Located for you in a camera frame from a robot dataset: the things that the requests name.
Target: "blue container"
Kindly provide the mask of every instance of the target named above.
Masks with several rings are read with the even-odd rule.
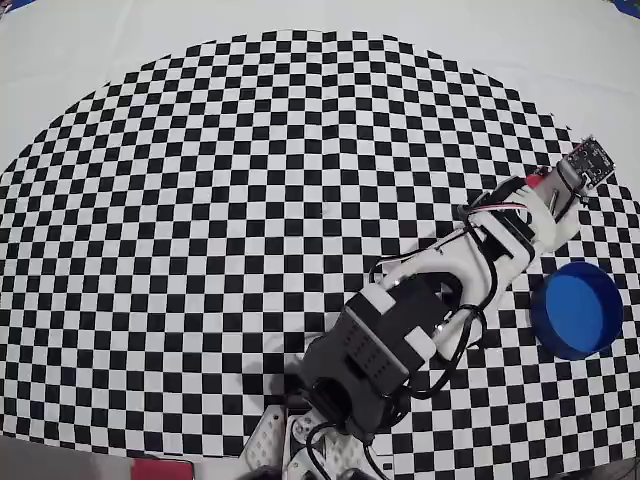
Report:
[[[16,10],[20,7],[24,7],[25,5],[29,5],[30,3],[34,2],[35,0],[13,0],[11,3],[11,10],[9,10],[10,12],[13,10]]]
[[[531,326],[556,357],[578,360],[607,348],[622,329],[622,297],[603,270],[572,262],[550,275],[531,305]]]
[[[623,13],[640,18],[640,1],[638,0],[615,0],[616,7]]]

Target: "checkerboard mat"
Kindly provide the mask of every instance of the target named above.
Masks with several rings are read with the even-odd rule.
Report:
[[[238,455],[285,364],[379,255],[572,149],[478,71],[388,36],[281,31],[189,48],[69,108],[0,177],[0,425],[116,455]],[[376,439],[396,478],[526,478],[635,455],[638,205],[615,178],[513,284],[484,351]],[[529,292],[585,259],[620,337],[554,359]],[[420,373],[433,381],[441,370]]]

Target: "wire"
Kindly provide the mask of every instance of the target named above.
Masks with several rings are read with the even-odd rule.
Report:
[[[330,427],[335,427],[335,424],[331,422],[324,422],[324,423],[320,423],[319,425],[316,425],[311,429],[305,441],[305,446],[307,448],[307,455],[309,455],[309,459],[311,460],[311,463],[313,463],[313,466],[316,467],[316,470],[318,470],[320,475],[322,475],[322,478],[324,478],[325,480],[332,480],[332,479],[327,473],[327,471],[324,469],[324,467],[320,464],[320,462],[318,461],[318,458],[316,457],[315,450],[313,449],[313,437],[315,437],[316,433],[318,433],[320,430],[324,430],[325,428],[330,428]]]
[[[471,312],[475,313],[475,318],[477,318],[482,325],[482,333],[480,334],[480,338],[469,345],[470,347],[474,345],[478,345],[478,347],[480,347],[480,342],[484,338],[485,333],[487,333],[487,317],[484,315],[484,312],[478,308],[477,305],[466,304],[460,305],[460,307],[458,307],[458,310],[463,309],[471,310]]]
[[[529,210],[529,207],[521,203],[500,203],[497,205],[481,205],[479,207],[465,210],[464,213],[467,215],[473,215],[478,212],[495,212],[504,210]]]
[[[577,187],[572,188],[571,185],[569,185],[569,182],[565,178],[564,174],[562,173],[562,169],[560,168],[559,165],[556,167],[556,172],[558,172],[558,176],[560,177],[560,180],[562,180],[562,183],[564,183],[564,186],[570,192],[569,199],[566,201],[566,203],[564,204],[562,209],[558,212],[558,215],[556,215],[555,220],[556,220],[556,223],[557,223],[560,220],[562,220],[564,218],[564,216],[569,212],[569,209],[571,208],[571,205],[573,205],[573,201],[576,198],[582,198],[580,195],[578,195],[578,192],[580,192],[582,187],[585,186],[586,180],[583,177],[582,180],[580,181],[580,184]]]
[[[373,266],[369,269],[369,283],[375,283],[375,277],[374,277],[374,270],[378,267],[378,265],[382,264],[382,263],[387,263],[387,262],[395,262],[398,260],[408,260],[411,257],[414,257],[415,255],[424,252],[425,250],[429,250],[430,248],[442,248],[444,247],[447,243],[451,243],[454,240],[457,240],[458,238],[462,237],[463,235],[466,235],[466,228],[464,228],[460,233],[458,233],[457,235],[454,235],[453,237],[445,240],[443,243],[438,243],[435,242],[432,245],[429,245],[428,247],[423,247],[423,248],[416,248],[415,250],[412,250],[410,252],[406,252],[406,253],[401,253],[400,255],[389,255],[386,257],[380,257],[376,263],[373,264]]]
[[[389,398],[391,400],[390,410],[383,413],[376,435],[383,433],[386,429],[395,427],[407,416],[411,408],[411,399],[406,387],[400,387]]]
[[[376,474],[382,479],[382,480],[389,480],[389,478],[384,474],[384,472],[380,469],[380,467],[378,466],[378,464],[376,462],[373,461],[373,458],[371,457],[371,452],[369,451],[369,445],[365,445],[364,443],[362,444],[362,449],[364,450],[364,456],[367,459],[367,462],[369,462],[369,465],[371,465],[371,468],[373,469],[374,472],[376,472]]]
[[[475,318],[479,316],[477,312],[478,311],[482,312],[487,307],[487,305],[491,303],[491,300],[493,300],[493,298],[496,295],[496,291],[498,290],[498,271],[496,270],[495,264],[493,263],[493,261],[491,261],[491,259],[487,256],[487,254],[482,249],[482,240],[480,239],[477,232],[469,222],[469,218],[468,217],[464,218],[463,222],[465,224],[466,230],[468,231],[469,235],[471,235],[471,238],[478,246],[478,251],[482,254],[482,256],[484,257],[487,263],[487,266],[489,267],[489,274],[491,275],[491,284],[489,287],[489,293],[487,293],[487,296],[484,298],[484,300],[482,300],[477,305],[477,307],[474,307],[472,305],[471,306],[463,305],[458,309],[458,311],[465,308],[472,309],[474,311],[471,315],[468,315],[467,318],[465,319],[464,325],[462,326],[462,332],[460,333],[460,340],[458,340],[458,346],[456,347],[456,350],[453,353],[451,360],[447,363],[447,366],[445,367],[444,372],[442,372],[442,375],[440,375],[440,378],[438,378],[436,383],[432,387],[430,387],[428,390],[415,390],[411,386],[408,387],[410,395],[419,400],[426,400],[428,398],[431,398],[433,395],[435,395],[440,390],[442,390],[442,388],[451,379],[451,377],[453,376],[453,373],[458,367],[458,363],[460,363],[460,360],[462,359],[462,355],[464,354],[464,351],[467,348],[467,342],[469,341],[469,335],[471,334],[471,325],[473,323],[473,320],[475,320]]]
[[[636,461],[635,461],[635,463],[633,464],[633,467],[631,467],[629,470],[627,470],[627,472],[626,472],[626,473],[624,473],[624,475],[620,475],[620,476],[619,476],[619,477],[617,477],[615,480],[622,480],[623,478],[626,478],[626,477],[627,477],[627,475],[629,475],[631,472],[634,472],[634,470],[635,470],[635,472],[634,472],[634,477],[635,477],[635,475],[636,475],[636,473],[637,473],[636,468],[637,468],[637,466],[638,466],[638,463],[640,463],[640,459],[636,460]]]

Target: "circuit board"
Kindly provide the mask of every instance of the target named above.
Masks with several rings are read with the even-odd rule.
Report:
[[[578,145],[565,160],[585,179],[588,190],[606,180],[615,168],[611,157],[593,137]]]

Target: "red object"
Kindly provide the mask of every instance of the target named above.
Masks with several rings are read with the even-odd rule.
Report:
[[[137,458],[131,467],[131,480],[192,480],[193,466],[187,462]]]
[[[527,175],[527,185],[529,185],[529,187],[531,188],[536,188],[538,185],[540,185],[540,182],[542,180],[544,180],[544,177],[536,175],[535,173]]]

